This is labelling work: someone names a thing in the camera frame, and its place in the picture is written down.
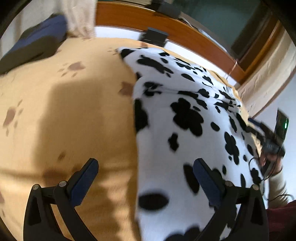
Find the yellow bedsheet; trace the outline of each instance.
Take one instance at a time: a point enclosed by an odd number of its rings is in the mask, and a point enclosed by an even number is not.
[[[0,216],[18,241],[32,185],[67,180],[90,157],[99,161],[99,174],[76,208],[81,219],[98,240],[140,239],[130,97],[136,78],[116,49],[141,44],[67,39],[53,57],[0,77]]]

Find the black and white blanket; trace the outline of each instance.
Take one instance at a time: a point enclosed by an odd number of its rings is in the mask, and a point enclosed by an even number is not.
[[[206,69],[161,49],[118,51],[138,79],[133,99],[139,162],[136,219],[142,241],[193,241],[215,212],[194,177],[195,159],[202,158],[236,186],[261,182],[256,162],[248,166],[257,151],[245,132],[242,103]],[[228,236],[238,209],[230,213],[221,239]]]

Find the hand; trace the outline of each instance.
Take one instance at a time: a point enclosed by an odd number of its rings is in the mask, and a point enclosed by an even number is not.
[[[260,165],[264,166],[266,163],[266,160],[269,160],[270,162],[276,162],[276,166],[274,170],[273,169],[271,170],[271,172],[273,171],[272,175],[276,175],[282,170],[283,168],[282,158],[277,154],[264,153],[263,151],[261,151],[261,155],[259,159]]]

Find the person's arm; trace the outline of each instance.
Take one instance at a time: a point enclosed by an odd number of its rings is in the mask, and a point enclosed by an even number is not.
[[[276,166],[271,177],[268,178],[269,180],[269,195],[268,195],[268,205],[269,208],[279,208],[283,207],[289,202],[288,196],[280,196],[279,195],[286,195],[287,193],[287,185],[286,180],[284,179],[283,174],[283,164],[282,159],[277,158],[277,155],[265,155],[261,153],[260,156],[260,164],[261,166],[265,165],[266,159],[270,162],[276,162]]]

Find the metal bolt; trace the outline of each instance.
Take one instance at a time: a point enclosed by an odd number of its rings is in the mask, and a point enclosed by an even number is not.
[[[61,181],[60,183],[59,183],[59,186],[62,188],[62,187],[64,187],[64,186],[66,186],[67,185],[67,182],[66,181]]]
[[[32,187],[33,190],[37,190],[38,188],[39,188],[39,185],[38,185],[38,184],[35,184],[35,185]]]
[[[228,187],[232,187],[233,183],[231,181],[225,181],[225,185]]]
[[[252,185],[252,188],[253,188],[254,190],[256,190],[256,191],[259,190],[259,187],[258,187],[256,184],[253,184],[253,185]]]

